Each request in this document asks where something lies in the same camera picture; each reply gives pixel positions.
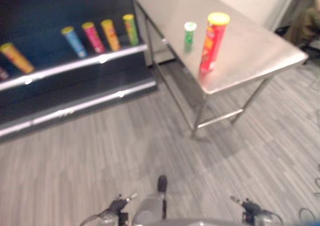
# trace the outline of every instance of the green can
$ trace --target green can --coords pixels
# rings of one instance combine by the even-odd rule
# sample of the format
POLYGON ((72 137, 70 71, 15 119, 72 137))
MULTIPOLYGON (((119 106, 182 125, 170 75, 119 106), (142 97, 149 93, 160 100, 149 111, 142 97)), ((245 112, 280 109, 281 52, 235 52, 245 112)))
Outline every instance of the green can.
POLYGON ((135 16, 133 14, 127 14, 123 16, 126 31, 128 33, 129 41, 131 45, 138 45, 139 38, 137 33, 137 27, 135 23, 135 16))
POLYGON ((186 22, 184 24, 185 29, 185 36, 184 36, 184 42, 186 45, 192 45, 194 42, 194 32, 196 31, 197 24, 195 22, 186 22))

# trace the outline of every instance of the cylindrical container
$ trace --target cylindrical container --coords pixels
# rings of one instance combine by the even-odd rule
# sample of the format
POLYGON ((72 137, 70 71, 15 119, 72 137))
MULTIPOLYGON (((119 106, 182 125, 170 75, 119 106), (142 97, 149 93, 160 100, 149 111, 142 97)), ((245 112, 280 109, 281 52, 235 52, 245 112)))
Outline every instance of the cylindrical container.
POLYGON ((214 12, 209 15, 200 66, 202 70, 213 70, 215 67, 217 54, 226 26, 229 24, 229 22, 230 17, 225 13, 214 12))
POLYGON ((184 42, 185 44, 192 45, 194 42, 194 32, 196 31, 197 24, 195 22, 186 22, 184 24, 184 30, 185 30, 185 36, 184 36, 184 42))
POLYGON ((131 45, 138 45, 139 39, 138 39, 138 33, 137 33, 137 27, 135 23, 135 16, 133 14, 127 14, 123 16, 124 24, 126 31, 128 33, 129 41, 131 45))
POLYGON ((97 30, 95 28, 95 24, 91 21, 86 22, 82 25, 82 28, 84 29, 85 34, 88 37, 96 53, 105 52, 105 47, 98 36, 97 30))
POLYGON ((81 43, 75 29, 72 26, 67 26, 61 30, 61 33, 65 36, 68 43, 80 58, 87 56, 87 51, 84 45, 81 43))
POLYGON ((3 69, 2 67, 0 67, 0 81, 5 80, 8 77, 9 77, 9 74, 7 73, 7 71, 5 69, 3 69))
POLYGON ((101 22, 101 26, 105 32, 105 36, 109 42, 111 50, 120 50, 120 43, 112 20, 107 19, 101 22))
POLYGON ((15 48, 12 43, 3 44, 0 47, 1 52, 10 60, 17 68, 24 73, 34 71, 34 66, 15 48))

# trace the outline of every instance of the yellow can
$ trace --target yellow can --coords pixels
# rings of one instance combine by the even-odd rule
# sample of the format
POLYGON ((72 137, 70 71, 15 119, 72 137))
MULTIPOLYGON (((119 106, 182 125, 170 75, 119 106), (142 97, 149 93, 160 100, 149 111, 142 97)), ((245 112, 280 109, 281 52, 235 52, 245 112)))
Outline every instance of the yellow can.
POLYGON ((0 51, 22 72, 30 73, 34 71, 34 66, 15 48, 12 43, 3 44, 0 47, 0 51))
POLYGON ((103 31, 105 32, 105 36, 109 42, 111 49, 120 50, 121 46, 117 37, 113 21, 110 19, 103 20, 101 22, 101 26, 103 28, 103 31))

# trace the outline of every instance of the metal table leg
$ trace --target metal table leg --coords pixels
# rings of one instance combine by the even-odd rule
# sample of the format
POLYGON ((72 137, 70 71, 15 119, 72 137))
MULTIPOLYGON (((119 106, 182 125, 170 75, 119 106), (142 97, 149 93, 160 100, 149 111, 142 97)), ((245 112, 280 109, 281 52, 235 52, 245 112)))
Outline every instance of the metal table leg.
POLYGON ((207 103, 206 101, 207 101, 207 99, 208 99, 207 94, 204 94, 204 95, 203 95, 203 99, 202 99, 202 103, 201 103, 201 105, 200 105, 200 108, 199 108, 198 112, 196 113, 195 122, 194 122, 193 129, 192 129, 192 133, 191 133, 192 136, 197 132, 197 130, 198 130, 198 128, 199 128, 199 124, 200 124, 200 120, 201 120, 201 115, 202 115, 202 113, 203 113, 203 111, 204 111, 204 108, 205 108, 205 106, 206 106, 206 103, 207 103))
POLYGON ((150 35, 150 28, 149 28, 149 24, 148 24, 148 18, 147 16, 144 14, 144 22, 145 22, 145 29, 146 29, 146 37, 147 37, 147 44, 149 46, 149 52, 150 52, 150 56, 151 56, 151 62, 153 65, 155 65, 155 58, 154 58, 154 49, 152 46, 152 40, 151 40, 151 35, 150 35))
POLYGON ((256 97, 263 91, 263 89, 267 86, 267 84, 271 81, 272 77, 265 79, 262 81, 262 83, 258 86, 258 88, 254 91, 252 96, 249 98, 249 100, 244 104, 242 111, 238 113, 238 115, 231 121, 233 124, 240 118, 240 116, 245 113, 247 108, 253 103, 253 101, 256 99, 256 97))

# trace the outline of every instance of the stainless steel table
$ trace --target stainless steel table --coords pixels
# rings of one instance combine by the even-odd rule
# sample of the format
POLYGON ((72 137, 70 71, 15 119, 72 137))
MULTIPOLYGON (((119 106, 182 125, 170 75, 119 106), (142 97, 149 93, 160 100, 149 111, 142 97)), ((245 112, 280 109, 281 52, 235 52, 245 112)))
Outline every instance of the stainless steel table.
POLYGON ((150 54, 153 64, 160 74, 163 76, 163 70, 153 58, 153 43, 149 33, 149 24, 156 29, 163 38, 162 41, 188 69, 202 89, 202 102, 196 113, 195 122, 191 122, 163 77, 193 133, 201 127, 232 116, 236 116, 233 119, 235 122, 247 110, 273 75, 290 66, 301 65, 307 58, 305 53, 255 24, 220 0, 136 0, 136 3, 145 15, 150 54), (229 14, 231 22, 227 27, 214 71, 202 74, 199 71, 199 66, 207 18, 214 11, 229 14), (184 23, 187 21, 195 21, 198 24, 190 52, 185 51, 184 45, 184 23), (259 79, 263 80, 262 83, 241 109, 204 122, 201 121, 201 115, 209 96, 232 90, 259 79))

